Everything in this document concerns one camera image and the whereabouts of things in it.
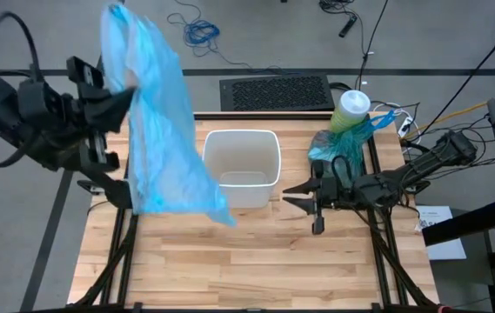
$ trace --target wooden tabletop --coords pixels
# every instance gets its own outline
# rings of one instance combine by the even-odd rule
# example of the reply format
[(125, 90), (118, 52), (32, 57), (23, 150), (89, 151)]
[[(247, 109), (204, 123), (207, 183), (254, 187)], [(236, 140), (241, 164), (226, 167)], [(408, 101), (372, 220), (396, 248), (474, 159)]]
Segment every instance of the wooden tabletop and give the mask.
[[(282, 152), (278, 185), (266, 207), (231, 209), (237, 219), (236, 228), (213, 223), (206, 216), (141, 216), (127, 305), (142, 302), (146, 308), (369, 309), (371, 303), (380, 303), (368, 226), (353, 211), (327, 210), (326, 231), (313, 236), (312, 217), (281, 200), (283, 189), (307, 180), (309, 144), (317, 131), (327, 128), (327, 121), (314, 120), (197, 121), (199, 153), (211, 130), (274, 131)], [(128, 127), (124, 125), (120, 134), (109, 135), (109, 149), (126, 158), (127, 138)], [(393, 125), (375, 133), (375, 140), (382, 170), (404, 164)], [(122, 178), (124, 169), (111, 175)], [(103, 196), (95, 196), (92, 204), (103, 200)], [(89, 214), (68, 303), (83, 296), (104, 268), (116, 211), (106, 203)], [(417, 222), (411, 210), (397, 207), (392, 213), (402, 265), (419, 288), (437, 302), (423, 237), (414, 230)], [(387, 273), (395, 303), (390, 268)], [(115, 295), (118, 275), (112, 286)]]

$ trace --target white trash bin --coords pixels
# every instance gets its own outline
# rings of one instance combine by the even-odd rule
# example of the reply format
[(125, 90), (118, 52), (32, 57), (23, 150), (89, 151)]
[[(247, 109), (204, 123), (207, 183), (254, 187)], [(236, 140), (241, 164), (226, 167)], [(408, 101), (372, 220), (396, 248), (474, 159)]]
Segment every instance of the white trash bin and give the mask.
[(280, 177), (282, 157), (269, 130), (213, 130), (203, 161), (228, 197), (230, 208), (262, 208)]

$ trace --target gray floor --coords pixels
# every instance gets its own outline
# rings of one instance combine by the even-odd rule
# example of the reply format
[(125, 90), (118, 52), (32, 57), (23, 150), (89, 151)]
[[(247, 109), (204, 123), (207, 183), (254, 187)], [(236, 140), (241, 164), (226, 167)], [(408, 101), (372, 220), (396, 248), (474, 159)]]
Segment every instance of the gray floor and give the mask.
[[(220, 27), (220, 50), (231, 61), (254, 67), (278, 65), (285, 68), (358, 68), (361, 63), (360, 26), (345, 39), (338, 32), (344, 16), (327, 15), (317, 0), (190, 0), (203, 10), (203, 18)], [(99, 16), (106, 0), (9, 1), (0, 0), (0, 12), (13, 10), (28, 24), (43, 69), (63, 69), (65, 59), (78, 56), (96, 63), (99, 48)], [(171, 47), (181, 56), (184, 69), (224, 69), (233, 66), (215, 55), (197, 58), (184, 46), (181, 29), (166, 22), (171, 12), (180, 11), (188, 20), (191, 8), (171, 0), (129, 0), (127, 5), (154, 21)], [(351, 7), (362, 17), (367, 42), (382, 2), (356, 0)], [(374, 69), (470, 69), (495, 41), (495, 0), (412, 1), (391, 0), (371, 50), (368, 68)], [(28, 47), (13, 22), (0, 26), (0, 69), (26, 68)], [(495, 55), (485, 65), (495, 68)], [(232, 77), (186, 77), (195, 110), (219, 110), (218, 80)], [(65, 77), (47, 77), (60, 92), (75, 93)], [(329, 77), (330, 82), (353, 84), (355, 77)], [(372, 99), (401, 104), (420, 101), (418, 123), (430, 122), (464, 77), (367, 76), (364, 91)], [(18, 79), (10, 78), (17, 83)], [(495, 77), (475, 77), (448, 110), (461, 110), (495, 97)], [(443, 125), (471, 122), (485, 114), (476, 110), (454, 117)], [(485, 137), (492, 138), (490, 130)], [(437, 134), (424, 137), (433, 144)], [(0, 140), (0, 158), (13, 149)], [(495, 157), (489, 143), (487, 157)], [(42, 169), (30, 159), (0, 170), (0, 312), (19, 309), (32, 264), (50, 214), (61, 172)], [(463, 196), (463, 188), (473, 190)], [(495, 165), (438, 179), (418, 197), (419, 203), (444, 204), (473, 210), (495, 201)], [(65, 204), (62, 221), (38, 294), (35, 309), (61, 307), (69, 292), (77, 260), (85, 211), (90, 197), (75, 183)], [(470, 256), (475, 262), (481, 256)], [(481, 274), (460, 274), (454, 263), (433, 264), (438, 293), (443, 303), (458, 305), (488, 296)], [(488, 301), (469, 309), (488, 310)]]

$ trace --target table leg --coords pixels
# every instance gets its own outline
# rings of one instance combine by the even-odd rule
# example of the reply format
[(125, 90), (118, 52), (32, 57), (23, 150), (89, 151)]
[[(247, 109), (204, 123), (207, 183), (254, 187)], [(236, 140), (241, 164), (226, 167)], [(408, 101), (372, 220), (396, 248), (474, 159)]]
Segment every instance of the table leg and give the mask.
[(495, 202), (423, 229), (425, 245), (443, 243), (495, 226)]
[[(377, 145), (375, 144), (375, 136), (371, 136), (368, 140), (369, 154), (371, 155), (371, 163), (372, 168), (375, 173), (379, 173), (380, 163), (378, 161), (378, 153), (377, 153)], [(389, 217), (383, 216), (383, 220), (385, 221), (385, 233), (386, 240), (388, 241), (388, 248), (390, 248), (391, 253), (396, 258), (396, 261), (399, 262), (398, 255), (398, 246), (396, 245), (396, 237), (394, 235), (394, 227), (392, 226), (392, 220)], [(408, 305), (407, 294), (405, 293), (405, 287), (402, 281), (398, 276), (394, 276), (394, 280), (396, 281), (396, 290), (398, 292), (398, 300), (402, 305)]]
[[(119, 247), (119, 242), (122, 235), (122, 228), (124, 227), (125, 209), (117, 209), (116, 222), (114, 223), (114, 232), (111, 236), (110, 253), (108, 259), (110, 260), (116, 254), (116, 250)], [(110, 303), (111, 283), (114, 276), (108, 277), (104, 288), (102, 289), (102, 295), (100, 296), (100, 304)]]
[(131, 264), (133, 259), (133, 250), (135, 249), (135, 238), (137, 237), (138, 221), (139, 221), (139, 215), (136, 214), (133, 214), (129, 221), (130, 247), (127, 249), (127, 252), (125, 253), (121, 282), (119, 284), (119, 291), (117, 293), (117, 303), (121, 305), (125, 305), (125, 298), (127, 297), (127, 287), (129, 286)]
[[(487, 248), (487, 256), (490, 256), (493, 254), (492, 252), (492, 246), (491, 246), (491, 238), (489, 236), (489, 231), (484, 232), (485, 236), (485, 247)], [(492, 307), (492, 312), (495, 313), (495, 257), (493, 260), (491, 260), (491, 257), (489, 257), (489, 263), (491, 265), (491, 276), (492, 276), (492, 284), (487, 285), (487, 288), (489, 289), (489, 296), (491, 297), (491, 307)]]

